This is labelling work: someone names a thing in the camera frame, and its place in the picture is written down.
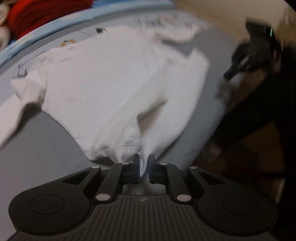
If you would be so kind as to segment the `white t-shirt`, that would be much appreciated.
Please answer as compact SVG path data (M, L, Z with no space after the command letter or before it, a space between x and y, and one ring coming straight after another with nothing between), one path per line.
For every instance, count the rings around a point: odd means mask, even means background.
M160 156L183 132L210 67L198 49L183 55L164 44L186 42L188 28L112 26L89 39L40 54L15 94L1 105L1 143L23 112L37 105L69 132L91 161Z

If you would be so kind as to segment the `printed grey bed sheet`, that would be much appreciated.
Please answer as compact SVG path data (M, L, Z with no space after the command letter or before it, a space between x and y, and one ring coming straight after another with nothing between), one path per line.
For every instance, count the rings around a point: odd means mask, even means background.
M63 40L85 40L100 27L152 25L166 16L174 20L195 20L180 10L120 13L74 25L37 41L1 68L1 101L13 93L10 81L25 63L32 64L35 56L58 47ZM237 43L229 33L213 25L204 25L195 39L176 46L186 55L194 48L199 49L209 58L211 67L197 109L181 136L160 157L161 162L185 169L208 142L226 110L227 97L219 97L218 92L224 85L222 76L230 66ZM91 165L62 126L37 108L27 110L17 133L1 149L1 240L15 234L8 207L16 195Z

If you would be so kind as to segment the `red folded blanket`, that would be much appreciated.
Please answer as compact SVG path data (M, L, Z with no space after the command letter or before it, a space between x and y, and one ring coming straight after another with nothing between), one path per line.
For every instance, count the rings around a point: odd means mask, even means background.
M6 25L12 36L20 39L50 21L89 9L92 3L91 0L17 1L8 13Z

